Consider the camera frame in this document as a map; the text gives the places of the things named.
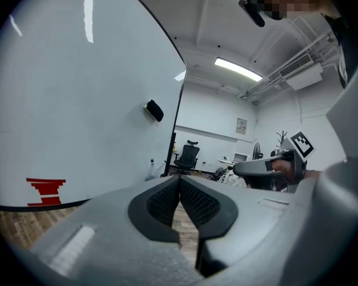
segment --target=air conditioner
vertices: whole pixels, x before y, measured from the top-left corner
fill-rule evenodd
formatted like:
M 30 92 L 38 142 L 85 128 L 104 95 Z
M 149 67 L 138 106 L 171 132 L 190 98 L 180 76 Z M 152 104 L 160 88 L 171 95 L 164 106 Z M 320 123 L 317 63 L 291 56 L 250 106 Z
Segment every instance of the air conditioner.
M 292 77 L 285 79 L 285 81 L 294 90 L 299 90 L 322 80 L 322 71 L 323 69 L 321 64 L 318 63 L 296 75 L 293 75 Z
M 279 73 L 283 78 L 286 79 L 288 77 L 296 75 L 297 73 L 305 70 L 306 68 L 309 68 L 313 64 L 314 64 L 314 62 L 311 59 L 310 55 L 307 53 L 304 53 L 303 55 L 300 55 L 297 59 L 292 61 L 285 68 L 281 69 L 279 71 Z

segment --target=person's hand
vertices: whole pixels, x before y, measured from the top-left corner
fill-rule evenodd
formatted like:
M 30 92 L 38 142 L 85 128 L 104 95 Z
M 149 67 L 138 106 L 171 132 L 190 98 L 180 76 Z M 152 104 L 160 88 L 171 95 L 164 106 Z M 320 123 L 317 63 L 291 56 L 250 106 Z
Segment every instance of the person's hand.
M 286 160 L 276 160 L 272 162 L 272 169 L 275 172 L 284 172 L 286 175 L 286 180 L 289 182 L 293 182 L 294 175 L 292 170 L 292 164 Z
M 294 180 L 294 174 L 292 169 L 292 163 L 285 160 L 276 160 L 272 162 L 272 169 L 275 172 L 283 172 L 286 175 L 286 180 L 288 180 L 290 183 L 293 183 Z M 320 176 L 321 172 L 319 170 L 306 170 L 304 179 L 305 178 L 318 178 Z

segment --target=fan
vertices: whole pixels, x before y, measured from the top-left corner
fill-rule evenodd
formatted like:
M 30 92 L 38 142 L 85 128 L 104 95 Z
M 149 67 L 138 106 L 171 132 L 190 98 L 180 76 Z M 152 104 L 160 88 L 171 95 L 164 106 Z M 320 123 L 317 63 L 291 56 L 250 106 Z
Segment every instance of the fan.
M 261 159 L 263 154 L 260 152 L 260 144 L 256 143 L 255 148 L 253 149 L 252 160 Z

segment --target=whiteboard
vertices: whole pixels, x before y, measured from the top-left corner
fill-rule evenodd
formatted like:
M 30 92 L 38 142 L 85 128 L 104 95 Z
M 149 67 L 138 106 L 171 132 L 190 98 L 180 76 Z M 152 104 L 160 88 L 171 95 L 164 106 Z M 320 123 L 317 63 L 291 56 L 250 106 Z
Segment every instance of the whiteboard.
M 22 0 L 0 33 L 0 206 L 142 182 L 167 157 L 186 70 L 139 0 Z

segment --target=black mesh pad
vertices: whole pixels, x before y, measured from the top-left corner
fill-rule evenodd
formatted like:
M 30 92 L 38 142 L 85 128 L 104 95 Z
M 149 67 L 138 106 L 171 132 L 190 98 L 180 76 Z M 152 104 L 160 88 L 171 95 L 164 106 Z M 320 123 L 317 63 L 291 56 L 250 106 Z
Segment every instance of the black mesh pad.
M 197 229 L 210 221 L 220 210 L 220 203 L 194 185 L 182 181 L 180 200 Z
M 179 189 L 179 177 L 175 176 L 131 200 L 129 218 L 150 240 L 179 243 L 178 233 L 171 229 L 179 203 Z

